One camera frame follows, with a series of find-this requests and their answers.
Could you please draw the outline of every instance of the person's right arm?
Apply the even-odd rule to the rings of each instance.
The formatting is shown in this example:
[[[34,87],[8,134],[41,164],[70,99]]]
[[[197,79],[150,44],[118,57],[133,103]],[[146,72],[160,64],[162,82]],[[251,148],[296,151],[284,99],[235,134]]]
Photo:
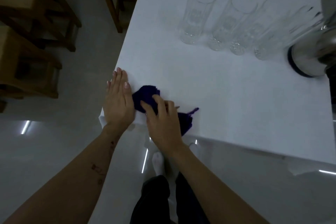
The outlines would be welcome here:
[[[166,156],[171,157],[195,193],[210,223],[268,223],[202,162],[182,141],[177,110],[172,101],[153,95],[158,115],[141,102],[147,115],[149,135]]]

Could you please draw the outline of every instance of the white sock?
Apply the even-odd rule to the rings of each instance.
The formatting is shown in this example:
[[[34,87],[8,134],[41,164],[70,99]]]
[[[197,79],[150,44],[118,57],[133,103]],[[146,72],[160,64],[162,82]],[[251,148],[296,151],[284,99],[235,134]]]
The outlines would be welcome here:
[[[157,151],[153,154],[152,163],[156,175],[166,175],[165,172],[165,159],[161,152]]]
[[[199,157],[200,157],[200,150],[199,150],[198,145],[195,144],[195,143],[191,143],[191,144],[189,144],[189,149],[196,156],[196,158],[199,159]]]

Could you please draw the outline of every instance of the white table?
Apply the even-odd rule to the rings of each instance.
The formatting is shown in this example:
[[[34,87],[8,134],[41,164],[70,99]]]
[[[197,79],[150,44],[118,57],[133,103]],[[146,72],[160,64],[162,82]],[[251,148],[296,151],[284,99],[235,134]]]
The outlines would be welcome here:
[[[228,0],[217,0],[211,28]],[[278,0],[283,11],[320,0]],[[176,31],[187,0],[138,0],[117,66],[133,91],[155,85],[187,112],[190,135],[321,162],[336,163],[329,81],[296,74],[283,55],[260,61],[205,44],[186,45]],[[135,123],[145,124],[138,113]]]

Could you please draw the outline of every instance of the dark blue rag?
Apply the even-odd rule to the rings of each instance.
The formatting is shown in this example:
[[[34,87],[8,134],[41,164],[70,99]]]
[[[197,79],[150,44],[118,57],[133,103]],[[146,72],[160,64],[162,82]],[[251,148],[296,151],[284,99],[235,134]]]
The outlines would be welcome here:
[[[153,95],[160,95],[160,91],[152,85],[145,85],[142,86],[137,92],[135,92],[132,97],[133,97],[133,102],[134,102],[134,108],[142,113],[145,113],[145,110],[141,107],[140,101],[144,101],[147,104],[149,104],[154,112],[158,114],[158,104],[155,102],[155,100],[152,98]],[[179,112],[178,114],[178,119],[180,121],[180,128],[181,128],[181,134],[184,135],[187,133],[187,131],[192,127],[192,114],[194,114],[196,111],[198,111],[199,108],[195,108],[191,112],[188,113],[183,113]]]

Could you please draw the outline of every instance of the tiled floor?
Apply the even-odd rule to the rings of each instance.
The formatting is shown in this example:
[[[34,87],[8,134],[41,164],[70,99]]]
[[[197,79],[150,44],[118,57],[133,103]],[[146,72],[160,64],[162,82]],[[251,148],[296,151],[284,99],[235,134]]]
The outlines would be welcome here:
[[[125,33],[118,34],[104,0],[69,0],[80,17],[76,52],[50,49],[63,69],[59,99],[26,98],[9,101],[0,115],[0,222],[60,171],[101,131],[106,80]],[[20,135],[24,120],[33,120]],[[185,137],[186,143],[195,138]],[[223,143],[200,140],[201,160],[223,182],[268,221],[319,223],[336,213],[336,176],[318,172],[293,176],[281,157],[259,154]],[[142,167],[147,155],[145,170]],[[90,223],[128,223],[143,181],[153,173],[156,151],[146,129],[127,131],[113,155],[107,178]],[[174,176],[170,165],[171,207]],[[174,210],[172,219],[176,219]]]

